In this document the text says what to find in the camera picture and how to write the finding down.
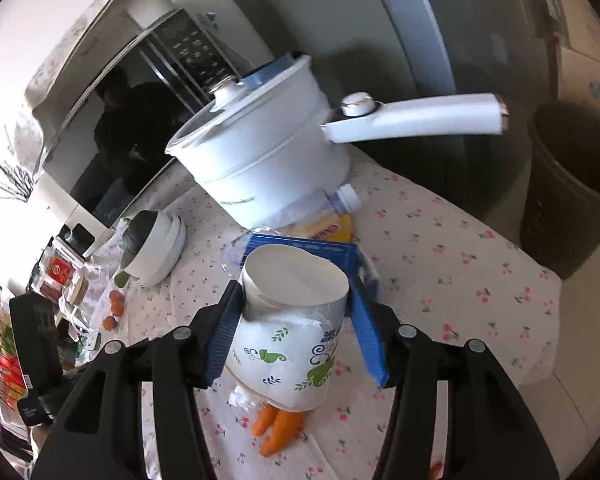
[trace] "brown trash bin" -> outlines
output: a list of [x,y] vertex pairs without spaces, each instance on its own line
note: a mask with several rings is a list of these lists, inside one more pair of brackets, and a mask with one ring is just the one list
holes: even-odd
[[566,279],[600,244],[600,113],[568,102],[545,104],[529,134],[522,249]]

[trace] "paper cup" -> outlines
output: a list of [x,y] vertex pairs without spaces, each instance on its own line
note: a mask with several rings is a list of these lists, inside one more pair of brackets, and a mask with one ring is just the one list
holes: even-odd
[[246,304],[227,369],[277,408],[316,408],[327,396],[347,275],[302,249],[270,244],[249,254],[240,282]]

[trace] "table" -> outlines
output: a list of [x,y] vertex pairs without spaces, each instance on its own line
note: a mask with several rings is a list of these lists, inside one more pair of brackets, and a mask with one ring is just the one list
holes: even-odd
[[[546,377],[558,339],[560,279],[449,202],[350,150],[349,182],[364,202],[354,216],[357,242],[380,273],[380,301],[434,340],[462,345],[483,339],[516,385]],[[179,164],[144,193],[134,211],[163,207],[187,225],[182,256],[160,285],[127,285],[126,314],[103,342],[131,344],[189,324],[199,308],[218,302],[230,279],[221,269],[221,251],[244,230]],[[109,275],[122,254],[121,238],[119,229],[94,256]],[[102,291],[95,316],[108,308],[109,290]],[[262,440],[251,436],[255,413],[227,404],[235,383],[226,373],[208,390],[196,391],[219,479],[372,477],[394,393],[378,389],[366,373],[349,320],[336,359],[327,401],[307,417],[290,447],[267,459],[258,454]],[[440,388],[441,401],[444,395]],[[151,399],[146,384],[147,467],[150,478],[159,478]],[[443,457],[446,439],[442,402],[439,408],[433,462]]]

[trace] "pot handle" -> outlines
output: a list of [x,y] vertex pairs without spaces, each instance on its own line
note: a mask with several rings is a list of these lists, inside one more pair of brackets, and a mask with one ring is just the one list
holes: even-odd
[[323,124],[331,142],[438,135],[499,135],[507,129],[508,112],[494,94],[461,94],[379,104],[371,113],[350,117],[343,111]]

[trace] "cardboard box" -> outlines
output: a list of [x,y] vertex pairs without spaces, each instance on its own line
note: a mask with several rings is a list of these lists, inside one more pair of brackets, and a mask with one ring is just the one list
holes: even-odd
[[600,62],[560,45],[557,62],[557,97],[600,111]]
[[600,18],[588,0],[547,0],[563,46],[600,62]]

